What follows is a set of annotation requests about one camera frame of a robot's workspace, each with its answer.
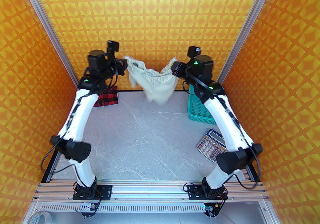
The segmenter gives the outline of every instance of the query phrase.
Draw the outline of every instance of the black cable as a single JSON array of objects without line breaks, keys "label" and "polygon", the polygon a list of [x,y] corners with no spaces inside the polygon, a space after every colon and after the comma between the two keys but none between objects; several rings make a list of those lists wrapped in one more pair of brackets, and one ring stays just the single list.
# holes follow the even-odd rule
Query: black cable
[{"label": "black cable", "polygon": [[190,92],[188,92],[188,90],[186,90],[185,88],[184,88],[184,83],[185,83],[186,81],[183,81],[182,82],[182,88],[183,88],[183,90],[186,92],[186,93],[188,93],[189,95],[195,95],[195,93],[190,93]]},{"label": "black cable", "polygon": [[73,190],[75,190],[75,184],[77,184],[78,183],[78,180],[75,182],[75,183],[73,183],[73,185],[72,185],[72,188],[73,188]]},{"label": "black cable", "polygon": [[188,191],[185,191],[185,190],[184,190],[184,187],[185,187],[185,185],[187,185],[187,184],[191,184],[191,185],[194,185],[194,184],[193,184],[193,183],[191,183],[191,182],[187,182],[187,183],[185,183],[185,184],[183,185],[182,190],[183,190],[184,192],[187,192],[187,193],[188,193]]},{"label": "black cable", "polygon": [[115,84],[117,83],[117,81],[118,81],[118,66],[117,66],[117,62],[116,62],[116,60],[115,60],[115,58],[114,58],[114,56],[113,56],[113,54],[111,54],[111,56],[112,56],[112,59],[113,59],[113,62],[114,62],[114,64],[115,64],[115,82],[114,82],[114,84],[110,87],[110,85],[109,85],[109,88],[108,88],[108,90],[110,90],[113,86],[115,86]]},{"label": "black cable", "polygon": [[112,81],[113,81],[113,76],[111,77],[111,81],[110,81],[110,83],[108,85],[108,89],[107,90],[110,90]]},{"label": "black cable", "polygon": [[87,71],[89,70],[89,67],[87,67],[84,72],[83,72],[83,76],[87,75]]},{"label": "black cable", "polygon": [[213,91],[212,89],[210,89],[205,83],[203,83],[203,82],[200,81],[198,78],[196,78],[194,75],[192,75],[191,73],[188,72],[188,70],[189,70],[190,68],[192,68],[192,67],[193,67],[193,65],[188,66],[188,67],[185,69],[185,73],[186,73],[188,76],[190,76],[193,80],[195,80],[197,83],[199,83],[200,85],[202,85],[205,89],[208,89],[208,90],[212,93],[212,95],[218,99],[218,101],[221,103],[221,105],[225,108],[226,112],[227,112],[227,113],[230,115],[230,117],[232,118],[232,120],[233,120],[233,122],[235,123],[236,127],[239,129],[239,131],[240,131],[240,133],[241,133],[241,135],[242,135],[242,138],[245,140],[245,142],[247,143],[248,147],[250,148],[250,150],[251,150],[251,152],[252,152],[252,154],[253,154],[256,162],[257,162],[257,166],[258,166],[258,176],[257,176],[257,180],[255,181],[255,184],[254,184],[252,187],[246,187],[246,186],[244,186],[244,185],[241,183],[241,181],[239,180],[239,178],[238,178],[235,174],[234,174],[234,175],[236,176],[239,184],[240,184],[243,188],[248,189],[248,190],[254,189],[254,188],[257,186],[257,184],[258,184],[258,182],[259,182],[259,180],[260,180],[260,176],[261,176],[260,163],[259,163],[259,161],[258,161],[258,158],[257,158],[255,152],[253,151],[253,149],[252,149],[251,146],[249,145],[248,141],[246,140],[246,138],[245,138],[245,136],[244,136],[244,134],[243,134],[243,132],[242,132],[242,130],[241,130],[240,123],[239,123],[238,119],[237,119],[237,118],[232,114],[232,112],[227,108],[224,100],[223,100],[222,98],[219,98],[218,95],[217,95],[216,93],[214,93],[214,91]]},{"label": "black cable", "polygon": [[62,168],[61,170],[56,170],[56,171],[54,171],[52,174],[59,173],[59,172],[65,170],[65,169],[67,169],[67,168],[69,168],[69,167],[71,167],[71,166],[73,166],[73,165],[74,165],[74,164],[70,164],[70,165],[68,165],[67,167]]},{"label": "black cable", "polygon": [[57,143],[54,144],[54,146],[49,150],[49,152],[44,156],[44,158],[41,161],[41,171],[42,172],[46,172],[45,169],[43,168],[43,163],[45,162],[46,158],[48,157],[48,155],[52,152],[53,149],[55,149],[55,147],[59,144],[59,142],[64,138],[64,136],[66,135],[67,131],[63,134],[63,136],[61,138],[58,139]]}]

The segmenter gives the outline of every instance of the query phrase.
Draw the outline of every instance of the orange patterned wall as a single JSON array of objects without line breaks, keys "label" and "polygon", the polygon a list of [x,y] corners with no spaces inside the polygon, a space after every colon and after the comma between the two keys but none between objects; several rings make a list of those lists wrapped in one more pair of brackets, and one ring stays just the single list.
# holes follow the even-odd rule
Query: orange patterned wall
[{"label": "orange patterned wall", "polygon": [[75,86],[29,0],[0,0],[0,222],[21,223]]},{"label": "orange patterned wall", "polygon": [[[189,46],[201,46],[215,60],[216,79],[254,0],[41,1],[79,78],[87,53],[112,39],[120,42],[118,56],[158,71],[174,56],[185,61]],[[118,87],[131,89],[127,75]]]},{"label": "orange patterned wall", "polygon": [[320,223],[319,3],[267,0],[223,83],[283,223]]}]

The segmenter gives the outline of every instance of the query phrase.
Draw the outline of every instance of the tape roll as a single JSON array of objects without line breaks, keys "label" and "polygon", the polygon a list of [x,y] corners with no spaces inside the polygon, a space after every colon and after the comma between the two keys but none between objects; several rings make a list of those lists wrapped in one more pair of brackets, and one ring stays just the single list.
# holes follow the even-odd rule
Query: tape roll
[{"label": "tape roll", "polygon": [[27,224],[52,224],[51,214],[46,211],[37,212],[29,218]]}]

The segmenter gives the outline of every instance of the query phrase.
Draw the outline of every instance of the black mounting plate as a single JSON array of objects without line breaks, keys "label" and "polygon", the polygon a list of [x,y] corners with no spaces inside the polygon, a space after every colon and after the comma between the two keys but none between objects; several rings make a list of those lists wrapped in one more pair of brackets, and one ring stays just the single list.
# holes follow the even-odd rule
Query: black mounting plate
[{"label": "black mounting plate", "polygon": [[189,200],[191,200],[191,201],[194,201],[194,200],[207,200],[202,195],[201,184],[199,184],[199,185],[187,185],[186,187],[187,187],[187,190],[188,190]]},{"label": "black mounting plate", "polygon": [[[190,201],[196,201],[196,200],[206,200],[206,201],[216,201],[216,200],[221,200],[221,197],[218,198],[212,198],[212,199],[208,199],[205,198],[203,195],[203,190],[202,190],[202,186],[201,184],[199,185],[187,185],[187,191],[188,191],[188,197]],[[220,192],[223,196],[225,196],[225,199],[227,199],[227,195],[223,192]]]},{"label": "black mounting plate", "polygon": [[[101,201],[110,201],[112,194],[112,185],[98,185],[97,190],[101,193]],[[73,200],[99,200],[99,195],[95,198],[88,198],[88,195],[81,192],[73,192]]]}]

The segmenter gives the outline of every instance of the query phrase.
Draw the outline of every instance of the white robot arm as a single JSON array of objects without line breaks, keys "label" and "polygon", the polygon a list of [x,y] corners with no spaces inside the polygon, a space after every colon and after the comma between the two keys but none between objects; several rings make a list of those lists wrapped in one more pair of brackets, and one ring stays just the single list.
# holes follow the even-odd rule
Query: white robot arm
[{"label": "white robot arm", "polygon": [[114,52],[119,51],[119,43],[108,41],[107,51],[94,50],[88,55],[89,67],[79,82],[75,101],[69,116],[57,136],[51,137],[53,148],[57,148],[73,166],[77,176],[76,190],[83,194],[81,198],[91,200],[97,196],[97,178],[91,170],[88,156],[91,151],[89,143],[82,142],[84,127],[92,107],[99,94],[113,87],[118,75],[124,75],[127,60],[116,59]]},{"label": "white robot arm", "polygon": [[223,87],[211,80],[214,64],[212,59],[201,55],[201,49],[196,46],[189,47],[187,55],[190,61],[186,64],[174,62],[171,66],[172,73],[193,85],[196,96],[215,119],[227,148],[227,152],[217,156],[217,165],[212,173],[202,180],[200,193],[205,199],[214,200],[220,194],[221,199],[227,199],[224,183],[235,171],[245,168],[253,160],[257,161],[257,155],[262,152],[262,147],[260,144],[254,144],[240,125]]}]

